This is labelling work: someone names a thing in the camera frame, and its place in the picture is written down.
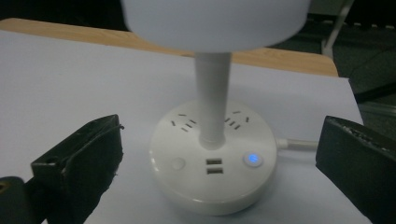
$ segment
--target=white button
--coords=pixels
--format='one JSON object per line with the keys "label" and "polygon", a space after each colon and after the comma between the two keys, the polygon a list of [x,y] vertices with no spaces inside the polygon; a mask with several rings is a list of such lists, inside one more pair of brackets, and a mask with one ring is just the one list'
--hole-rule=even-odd
{"label": "white button", "polygon": [[183,159],[181,159],[181,158],[175,158],[175,159],[173,159],[173,161],[172,161],[172,167],[175,169],[175,170],[181,170],[181,169],[183,169],[183,167],[186,165],[186,161],[184,161]]}
{"label": "white button", "polygon": [[262,165],[262,156],[255,152],[247,152],[244,155],[244,163],[250,167],[259,167]]}

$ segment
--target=lamp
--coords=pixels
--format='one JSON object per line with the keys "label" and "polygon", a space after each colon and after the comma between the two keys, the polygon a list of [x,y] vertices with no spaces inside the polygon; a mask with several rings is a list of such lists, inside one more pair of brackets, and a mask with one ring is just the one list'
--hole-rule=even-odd
{"label": "lamp", "polygon": [[276,167],[268,124],[227,100],[231,52],[273,45],[304,25],[310,0],[123,0],[127,24],[159,45],[195,52],[197,101],[170,111],[151,139],[165,195],[193,212],[255,203]]}

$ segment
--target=white lamp shade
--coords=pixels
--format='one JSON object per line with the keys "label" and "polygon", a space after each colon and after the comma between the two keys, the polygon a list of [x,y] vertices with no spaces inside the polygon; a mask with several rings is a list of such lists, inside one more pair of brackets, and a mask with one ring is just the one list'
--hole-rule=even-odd
{"label": "white lamp shade", "polygon": [[122,0],[129,28],[173,49],[231,52],[281,42],[304,25],[310,0]]}

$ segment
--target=white paper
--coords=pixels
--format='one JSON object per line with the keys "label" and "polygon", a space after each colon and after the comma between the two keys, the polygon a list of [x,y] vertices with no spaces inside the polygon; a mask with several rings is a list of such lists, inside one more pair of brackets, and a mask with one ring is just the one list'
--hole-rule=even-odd
{"label": "white paper", "polygon": [[[361,123],[347,79],[233,64],[230,98],[276,137],[318,140],[327,115]],[[370,223],[315,167],[315,152],[279,151],[258,203],[226,217],[175,207],[155,185],[149,139],[170,109],[195,99],[193,60],[0,31],[0,176],[32,177],[30,162],[85,123],[118,114],[124,157],[86,223]]]}

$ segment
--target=power strip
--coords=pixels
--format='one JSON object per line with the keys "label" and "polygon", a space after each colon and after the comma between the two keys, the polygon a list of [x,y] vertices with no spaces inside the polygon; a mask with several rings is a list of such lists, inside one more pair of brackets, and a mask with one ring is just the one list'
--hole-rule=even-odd
{"label": "power strip", "polygon": [[150,144],[156,179],[165,195],[193,212],[221,216],[260,199],[276,167],[276,140],[268,124],[245,105],[229,102],[226,142],[200,145],[197,102],[165,115]]}

